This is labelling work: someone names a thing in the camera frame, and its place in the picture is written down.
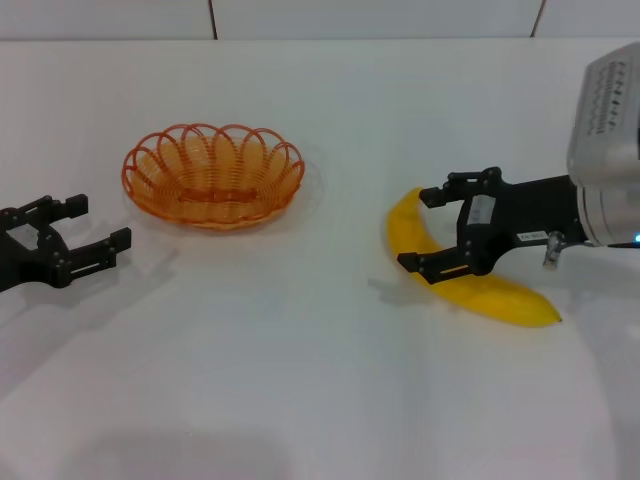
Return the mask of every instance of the white table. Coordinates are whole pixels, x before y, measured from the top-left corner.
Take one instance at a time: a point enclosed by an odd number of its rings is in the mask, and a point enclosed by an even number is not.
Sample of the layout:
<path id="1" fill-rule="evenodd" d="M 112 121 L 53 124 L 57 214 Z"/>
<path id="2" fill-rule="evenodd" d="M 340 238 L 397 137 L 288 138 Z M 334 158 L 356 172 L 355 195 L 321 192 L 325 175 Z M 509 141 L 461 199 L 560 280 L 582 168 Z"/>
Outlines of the white table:
<path id="1" fill-rule="evenodd" d="M 505 257 L 565 318 L 527 330 L 430 296 L 381 236 L 452 170 L 564 174 L 584 67 L 625 43 L 0 45 L 0 206 L 87 193 L 72 245 L 133 230 L 117 269 L 0 295 L 0 478 L 637 478 L 637 254 Z M 286 217 L 218 236 L 131 205 L 126 152 L 195 121 L 300 148 Z"/>

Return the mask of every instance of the sticker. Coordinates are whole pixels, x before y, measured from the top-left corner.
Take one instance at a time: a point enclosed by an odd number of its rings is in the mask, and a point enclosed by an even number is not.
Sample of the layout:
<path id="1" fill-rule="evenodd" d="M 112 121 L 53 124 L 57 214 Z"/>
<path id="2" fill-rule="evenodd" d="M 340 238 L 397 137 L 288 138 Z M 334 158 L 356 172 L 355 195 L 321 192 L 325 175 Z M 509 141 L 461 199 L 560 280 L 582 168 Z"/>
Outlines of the sticker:
<path id="1" fill-rule="evenodd" d="M 491 223 L 493 215 L 493 207 L 496 199 L 488 195 L 476 195 L 471 200 L 471 209 L 469 210 L 469 218 L 467 225 L 479 225 Z"/>
<path id="2" fill-rule="evenodd" d="M 518 238 L 521 242 L 537 242 L 539 240 L 548 240 L 549 235 L 547 232 L 526 232 L 526 233 L 518 233 Z"/>
<path id="3" fill-rule="evenodd" d="M 11 230 L 7 230 L 7 233 L 27 250 L 38 249 L 38 230 L 28 223 Z"/>

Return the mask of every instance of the woven basket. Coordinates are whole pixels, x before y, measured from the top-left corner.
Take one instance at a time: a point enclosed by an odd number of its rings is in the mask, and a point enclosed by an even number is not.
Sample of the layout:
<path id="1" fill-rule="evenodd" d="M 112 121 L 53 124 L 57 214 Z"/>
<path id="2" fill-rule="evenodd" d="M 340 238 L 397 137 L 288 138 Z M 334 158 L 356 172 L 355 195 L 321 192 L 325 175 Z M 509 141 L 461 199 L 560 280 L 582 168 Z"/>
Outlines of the woven basket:
<path id="1" fill-rule="evenodd" d="M 144 137 L 122 167 L 122 185 L 142 210 L 216 230 L 281 214 L 300 188 L 300 152 L 266 128 L 174 125 Z"/>

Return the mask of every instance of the yellow banana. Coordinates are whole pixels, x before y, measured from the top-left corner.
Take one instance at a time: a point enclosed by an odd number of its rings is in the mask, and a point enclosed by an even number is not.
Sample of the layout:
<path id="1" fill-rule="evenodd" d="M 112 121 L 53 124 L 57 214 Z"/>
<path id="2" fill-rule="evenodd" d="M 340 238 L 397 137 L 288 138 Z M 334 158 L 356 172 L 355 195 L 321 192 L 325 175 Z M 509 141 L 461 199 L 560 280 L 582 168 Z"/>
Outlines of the yellow banana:
<path id="1" fill-rule="evenodd" d="M 394 258 L 403 252 L 441 250 L 425 229 L 420 216 L 420 188 L 411 190 L 387 217 L 387 238 Z M 472 312 L 523 327 L 545 327 L 562 319 L 542 295 L 496 275 L 469 275 L 429 285 L 411 274 L 435 294 Z"/>

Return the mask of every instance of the orange basket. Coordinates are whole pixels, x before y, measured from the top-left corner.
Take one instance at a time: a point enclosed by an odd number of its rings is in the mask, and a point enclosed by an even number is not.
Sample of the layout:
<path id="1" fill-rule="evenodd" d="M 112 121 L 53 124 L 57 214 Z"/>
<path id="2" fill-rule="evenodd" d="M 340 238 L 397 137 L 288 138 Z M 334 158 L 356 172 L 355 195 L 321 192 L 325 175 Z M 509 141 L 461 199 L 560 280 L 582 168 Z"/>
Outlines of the orange basket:
<path id="1" fill-rule="evenodd" d="M 194 123 L 140 140 L 124 160 L 122 185 L 152 215 L 231 230 L 281 214 L 304 170 L 298 149 L 272 130 Z"/>

